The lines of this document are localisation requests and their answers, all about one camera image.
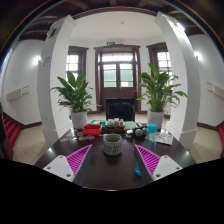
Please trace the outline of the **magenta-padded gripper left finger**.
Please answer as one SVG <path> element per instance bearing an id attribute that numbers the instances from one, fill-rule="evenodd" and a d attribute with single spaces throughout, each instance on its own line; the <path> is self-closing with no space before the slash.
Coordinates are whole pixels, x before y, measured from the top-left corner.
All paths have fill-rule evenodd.
<path id="1" fill-rule="evenodd" d="M 48 165 L 46 165 L 44 170 L 67 181 L 73 182 L 91 148 L 92 145 L 87 145 L 69 154 L 68 156 L 59 155 Z"/>

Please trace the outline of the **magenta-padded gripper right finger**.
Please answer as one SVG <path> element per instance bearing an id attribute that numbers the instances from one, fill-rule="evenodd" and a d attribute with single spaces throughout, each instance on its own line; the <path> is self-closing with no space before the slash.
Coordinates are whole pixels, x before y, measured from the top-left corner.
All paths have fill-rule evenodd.
<path id="1" fill-rule="evenodd" d="M 159 180 L 182 169 L 182 167 L 168 155 L 159 156 L 140 145 L 134 146 L 134 154 L 141 175 L 148 175 L 153 181 Z"/>

